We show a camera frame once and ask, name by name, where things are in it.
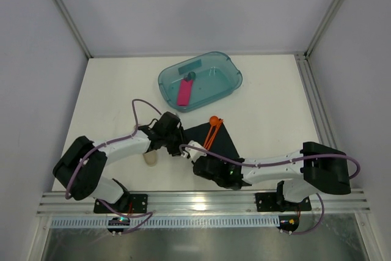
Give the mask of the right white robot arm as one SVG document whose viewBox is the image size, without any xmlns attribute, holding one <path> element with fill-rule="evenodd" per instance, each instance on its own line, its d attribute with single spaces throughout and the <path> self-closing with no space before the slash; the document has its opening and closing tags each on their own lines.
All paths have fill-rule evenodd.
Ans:
<svg viewBox="0 0 391 261">
<path fill-rule="evenodd" d="M 208 151 L 195 141 L 181 147 L 196 176 L 211 180 L 225 189 L 240 190 L 261 182 L 277 181 L 275 203 L 271 206 L 288 211 L 305 198 L 324 193 L 351 193 L 348 156 L 315 142 L 305 142 L 300 150 L 274 158 L 228 159 Z"/>
</svg>

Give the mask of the black paper napkin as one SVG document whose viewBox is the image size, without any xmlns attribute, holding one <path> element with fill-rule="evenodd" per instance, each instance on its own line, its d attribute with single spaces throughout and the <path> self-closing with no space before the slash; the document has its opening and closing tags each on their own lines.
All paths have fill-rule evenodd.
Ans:
<svg viewBox="0 0 391 261">
<path fill-rule="evenodd" d="M 186 139 L 188 141 L 195 141 L 198 142 L 200 145 L 203 145 L 206 136 L 210 130 L 210 126 L 211 125 L 209 123 L 203 123 L 198 126 L 188 128 L 187 130 L 185 130 Z M 222 125 L 217 132 L 217 135 L 211 145 L 210 151 L 223 157 L 229 158 L 231 160 L 239 158 L 237 149 L 225 125 Z"/>
</svg>

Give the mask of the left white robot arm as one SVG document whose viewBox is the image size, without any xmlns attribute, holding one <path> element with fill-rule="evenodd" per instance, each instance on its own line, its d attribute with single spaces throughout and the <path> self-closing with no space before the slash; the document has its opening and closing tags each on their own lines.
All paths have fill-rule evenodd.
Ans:
<svg viewBox="0 0 391 261">
<path fill-rule="evenodd" d="M 55 165 L 53 175 L 66 189 L 67 199 L 93 197 L 107 204 L 109 211 L 127 212 L 132 195 L 118 180 L 104 177 L 104 168 L 129 156 L 148 154 L 162 147 L 170 155 L 179 156 L 179 145 L 184 142 L 179 117 L 165 112 L 155 123 L 138 126 L 128 136 L 100 144 L 86 136 L 78 137 Z"/>
</svg>

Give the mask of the orange plastic knife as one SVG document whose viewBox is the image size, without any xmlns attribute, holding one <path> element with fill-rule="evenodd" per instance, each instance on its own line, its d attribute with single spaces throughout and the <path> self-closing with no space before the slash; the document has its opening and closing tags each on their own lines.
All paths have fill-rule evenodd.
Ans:
<svg viewBox="0 0 391 261">
<path fill-rule="evenodd" d="M 210 123 L 210 129 L 208 131 L 208 134 L 205 138 L 205 142 L 203 144 L 203 147 L 206 149 L 206 150 L 209 150 L 217 136 L 217 133 L 221 127 L 221 125 L 223 124 L 224 120 L 223 119 L 220 119 L 219 117 L 217 116 L 212 116 L 209 120 L 209 123 Z"/>
</svg>

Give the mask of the orange plastic spoon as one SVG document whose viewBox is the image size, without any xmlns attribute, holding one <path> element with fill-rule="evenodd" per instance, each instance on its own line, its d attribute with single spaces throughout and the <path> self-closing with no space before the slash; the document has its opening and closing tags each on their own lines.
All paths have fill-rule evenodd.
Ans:
<svg viewBox="0 0 391 261">
<path fill-rule="evenodd" d="M 209 124 L 210 124 L 210 129 L 208 131 L 208 134 L 205 138 L 205 141 L 203 143 L 203 147 L 206 148 L 207 145 L 208 145 L 208 141 L 210 140 L 210 137 L 211 137 L 211 133 L 212 131 L 217 127 L 217 125 L 219 124 L 219 118 L 217 116 L 212 116 L 210 117 L 209 119 Z"/>
</svg>

